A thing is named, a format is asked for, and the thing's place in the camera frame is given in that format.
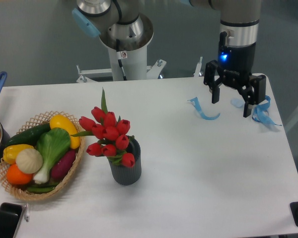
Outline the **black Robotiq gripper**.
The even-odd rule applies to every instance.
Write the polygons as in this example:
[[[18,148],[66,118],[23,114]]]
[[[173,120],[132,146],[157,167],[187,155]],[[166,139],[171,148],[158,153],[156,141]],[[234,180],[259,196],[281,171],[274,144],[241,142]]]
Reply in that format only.
[[[219,44],[219,65],[233,73],[238,80],[240,87],[239,94],[244,99],[243,117],[250,116],[252,106],[258,105],[265,100],[266,95],[266,79],[263,74],[258,76],[251,75],[255,57],[256,44],[245,47],[230,47]],[[220,99],[220,83],[216,83],[215,73],[218,68],[218,62],[212,60],[206,63],[204,84],[209,87],[212,94],[212,104]]]

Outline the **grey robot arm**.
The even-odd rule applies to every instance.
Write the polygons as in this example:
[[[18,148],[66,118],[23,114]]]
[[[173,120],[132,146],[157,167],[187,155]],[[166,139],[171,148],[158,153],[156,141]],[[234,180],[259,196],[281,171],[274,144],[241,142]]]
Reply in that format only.
[[[218,58],[206,64],[204,84],[212,103],[220,98],[220,86],[239,92],[244,99],[244,117],[265,99],[265,76],[253,76],[259,0],[187,0],[186,5],[203,6],[221,13]],[[153,26],[139,10],[137,0],[79,0],[72,16],[88,36],[99,38],[108,49],[115,81],[147,79],[147,46]]]

